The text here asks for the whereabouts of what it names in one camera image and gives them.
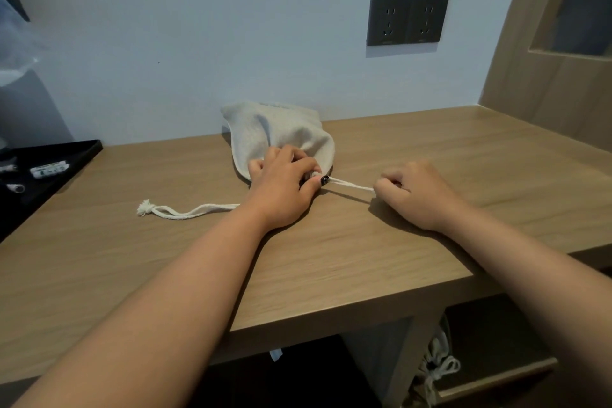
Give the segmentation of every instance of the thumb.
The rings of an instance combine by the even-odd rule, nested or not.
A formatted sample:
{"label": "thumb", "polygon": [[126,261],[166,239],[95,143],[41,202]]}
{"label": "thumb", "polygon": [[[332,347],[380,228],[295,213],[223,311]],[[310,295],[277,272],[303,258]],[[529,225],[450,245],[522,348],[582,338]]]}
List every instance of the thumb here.
{"label": "thumb", "polygon": [[410,192],[399,188],[386,178],[380,178],[374,183],[374,192],[378,197],[387,202],[395,211],[408,201]]}
{"label": "thumb", "polygon": [[321,178],[323,176],[312,176],[308,181],[302,184],[300,188],[300,195],[304,198],[305,202],[310,203],[312,197],[315,196],[317,191],[321,188]]}

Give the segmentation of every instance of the left hand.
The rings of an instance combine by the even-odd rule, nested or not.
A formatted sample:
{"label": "left hand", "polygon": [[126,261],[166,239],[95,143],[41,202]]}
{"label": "left hand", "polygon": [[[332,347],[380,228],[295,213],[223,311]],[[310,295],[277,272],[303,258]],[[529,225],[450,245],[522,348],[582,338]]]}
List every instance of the left hand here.
{"label": "left hand", "polygon": [[292,145],[270,147],[263,160],[249,162],[251,189],[242,205],[263,217],[266,230],[295,222],[309,207],[321,176],[311,177],[300,187],[306,173],[321,172],[321,167],[304,150]]}

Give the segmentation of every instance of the white wall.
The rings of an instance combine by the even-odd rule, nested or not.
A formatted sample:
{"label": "white wall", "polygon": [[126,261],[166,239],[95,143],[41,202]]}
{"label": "white wall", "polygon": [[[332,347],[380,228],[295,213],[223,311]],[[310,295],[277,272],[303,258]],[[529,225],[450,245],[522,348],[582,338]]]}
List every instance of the white wall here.
{"label": "white wall", "polygon": [[510,4],[450,0],[437,50],[366,57],[369,0],[22,2],[70,132],[109,144],[218,133],[247,99],[324,120],[475,104]]}

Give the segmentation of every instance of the plastic bag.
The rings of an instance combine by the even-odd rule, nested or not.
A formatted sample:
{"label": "plastic bag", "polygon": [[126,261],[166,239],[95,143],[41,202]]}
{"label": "plastic bag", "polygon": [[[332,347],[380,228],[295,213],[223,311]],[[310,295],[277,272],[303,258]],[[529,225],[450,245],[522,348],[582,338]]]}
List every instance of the plastic bag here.
{"label": "plastic bag", "polygon": [[0,0],[0,86],[26,74],[46,50],[27,21],[6,0]]}

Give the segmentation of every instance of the desk surface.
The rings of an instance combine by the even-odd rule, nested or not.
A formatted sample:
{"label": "desk surface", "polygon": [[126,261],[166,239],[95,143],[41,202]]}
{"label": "desk surface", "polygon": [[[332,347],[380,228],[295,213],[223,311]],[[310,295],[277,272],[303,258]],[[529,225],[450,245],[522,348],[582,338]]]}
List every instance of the desk surface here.
{"label": "desk surface", "polygon": [[[468,200],[554,248],[612,244],[607,152],[478,106],[324,127],[335,177],[371,185],[383,168],[427,157]],[[104,149],[0,244],[0,382],[42,373],[224,216],[139,218],[142,200],[187,211],[246,192],[221,135]],[[469,300],[491,293],[487,281],[448,240],[364,191],[329,185],[265,242],[217,359]]]}

